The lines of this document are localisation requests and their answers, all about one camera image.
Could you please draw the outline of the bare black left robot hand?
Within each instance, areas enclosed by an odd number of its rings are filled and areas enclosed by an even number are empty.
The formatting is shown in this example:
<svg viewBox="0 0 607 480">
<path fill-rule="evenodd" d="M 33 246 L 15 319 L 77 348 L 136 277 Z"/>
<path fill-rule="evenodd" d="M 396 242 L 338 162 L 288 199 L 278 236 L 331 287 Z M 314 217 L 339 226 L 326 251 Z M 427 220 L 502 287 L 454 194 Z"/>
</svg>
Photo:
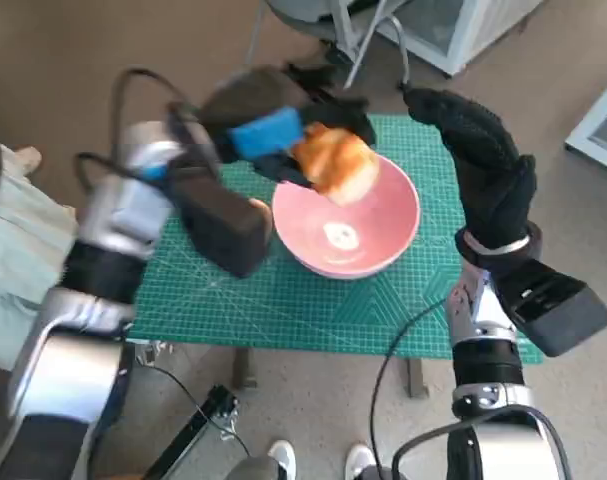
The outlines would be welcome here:
<svg viewBox="0 0 607 480">
<path fill-rule="evenodd" d="M 332 93 L 335 65 L 263 65 L 233 77 L 198 110 L 222 163 L 244 160 L 274 182 L 310 188 L 291 149 L 314 123 L 376 143 L 363 97 Z"/>
</svg>

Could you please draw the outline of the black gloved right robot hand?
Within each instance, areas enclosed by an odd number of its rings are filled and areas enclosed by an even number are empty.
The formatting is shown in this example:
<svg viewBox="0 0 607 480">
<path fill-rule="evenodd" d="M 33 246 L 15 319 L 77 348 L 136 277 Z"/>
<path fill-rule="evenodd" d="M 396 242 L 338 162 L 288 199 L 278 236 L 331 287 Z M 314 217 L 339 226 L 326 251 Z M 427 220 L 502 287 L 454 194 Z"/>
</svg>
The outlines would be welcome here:
<svg viewBox="0 0 607 480">
<path fill-rule="evenodd" d="M 483 105 L 447 90 L 403 93 L 409 116 L 435 127 L 454 160 L 465 226 L 495 250 L 524 239 L 536 191 L 535 158 L 519 153 L 501 119 Z"/>
</svg>

